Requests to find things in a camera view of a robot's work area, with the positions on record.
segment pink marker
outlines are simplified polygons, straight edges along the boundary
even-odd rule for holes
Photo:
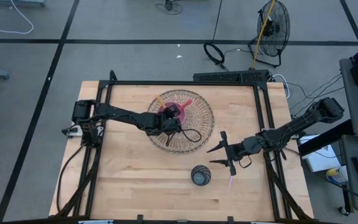
[[[190,105],[193,102],[192,99],[186,101],[186,103],[184,103],[183,105],[180,106],[180,109],[183,110],[185,109],[185,107],[187,107],[188,105]]]
[[[230,181],[229,181],[229,189],[227,190],[227,193],[230,193],[230,188],[231,188],[231,182],[233,181],[233,176],[230,176]]]

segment pink object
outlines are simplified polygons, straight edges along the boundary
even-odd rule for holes
[[[227,193],[230,193],[230,188],[231,188],[231,182],[232,181],[233,181],[233,176],[230,176],[229,189],[227,190]]]
[[[180,105],[179,103],[174,103],[174,102],[166,102],[165,106],[168,108],[168,107],[170,107],[172,105],[176,105],[180,110],[180,114],[177,116],[177,118],[179,118],[180,123],[183,124],[185,122],[185,119],[186,119],[185,107],[190,105],[192,102],[193,102],[192,99],[186,101],[183,105]],[[163,110],[164,110],[164,108],[162,106],[160,106],[160,108],[158,109],[158,112],[162,112]]]
[[[179,108],[180,108],[180,110],[185,109],[185,107],[187,107],[188,105],[190,105],[192,102],[193,102],[193,100],[192,100],[192,99],[190,99],[190,100],[186,101],[186,103],[184,103],[181,107],[179,107]]]
[[[165,106],[167,106],[167,108],[172,106],[172,105],[176,105],[179,108],[180,114],[179,114],[179,116],[177,116],[177,118],[179,118],[180,123],[183,124],[185,122],[185,118],[186,118],[185,109],[182,108],[179,103],[174,103],[174,102],[165,103]],[[164,108],[162,108],[162,106],[160,106],[160,108],[158,109],[158,112],[160,113],[160,112],[163,112],[163,111],[164,111]]]

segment table leg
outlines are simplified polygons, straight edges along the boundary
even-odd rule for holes
[[[349,186],[347,184],[344,184],[343,187],[345,187],[346,189],[349,189]],[[346,212],[354,213],[354,207],[353,207],[353,203],[352,203],[352,197],[350,197],[350,193],[346,192],[345,190],[342,190],[342,191],[343,191],[343,199],[345,201]]]
[[[354,134],[352,121],[350,119],[337,125],[335,128],[332,128],[329,131],[320,134],[314,139],[310,139],[309,141],[299,145],[298,146],[299,153],[301,154],[301,156],[305,156],[307,154],[315,152],[318,149],[327,146],[328,144],[336,142],[344,134],[351,134],[351,135]]]

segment yellow pole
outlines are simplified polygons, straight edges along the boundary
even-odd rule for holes
[[[272,3],[271,3],[271,5],[270,5],[270,7],[269,7],[269,9],[268,9],[268,13],[267,13],[267,16],[266,16],[264,25],[262,26],[262,29],[260,30],[259,37],[258,37],[258,42],[256,43],[256,49],[255,49],[255,52],[254,52],[255,55],[254,55],[254,61],[252,62],[252,68],[255,67],[256,55],[259,53],[260,39],[262,38],[262,34],[264,33],[264,29],[265,29],[267,20],[269,19],[270,13],[272,12],[272,9],[273,9],[273,6],[274,6],[275,1],[276,1],[276,0],[272,0]]]

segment desk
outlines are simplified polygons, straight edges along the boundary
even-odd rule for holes
[[[347,175],[349,177],[349,189],[355,193],[358,193],[358,173],[356,167],[352,161],[352,157],[358,157],[358,137],[356,136],[342,136],[339,145],[343,151],[343,155],[346,162]],[[358,197],[350,195],[351,204],[358,210]]]
[[[208,162],[226,158],[224,151],[206,153],[221,140],[220,131],[227,132],[229,144],[260,131],[251,86],[113,85],[110,104],[143,112],[156,95],[173,89],[194,91],[206,99],[215,118],[211,138],[195,152],[170,154],[156,148],[136,127],[108,121],[91,218],[134,220],[138,214],[143,214],[145,220],[224,221],[233,216],[235,221],[274,221],[262,153],[251,157],[249,168],[237,167],[230,193],[227,192],[229,170]],[[97,91],[98,82],[83,82],[79,99],[95,99]],[[268,92],[275,125],[289,122],[291,118],[282,83],[268,83]],[[62,164],[79,145],[80,138],[68,140]],[[288,147],[297,150],[295,141]],[[83,158],[84,150],[67,166],[62,179],[61,206],[78,186]],[[190,172],[196,165],[210,168],[212,179],[207,186],[198,187],[191,182]],[[313,217],[299,157],[288,153],[283,170],[288,191],[305,213]],[[80,214],[85,211],[87,192],[83,194]],[[282,198],[277,198],[281,205],[280,216],[284,217]],[[55,199],[56,193],[51,215],[57,213]]]
[[[318,137],[300,145],[299,152],[302,156],[340,140],[342,135],[358,135],[358,86],[354,82],[351,73],[353,64],[351,59],[341,59],[339,64],[341,66],[341,73],[351,118],[337,125],[335,128],[320,134]]]

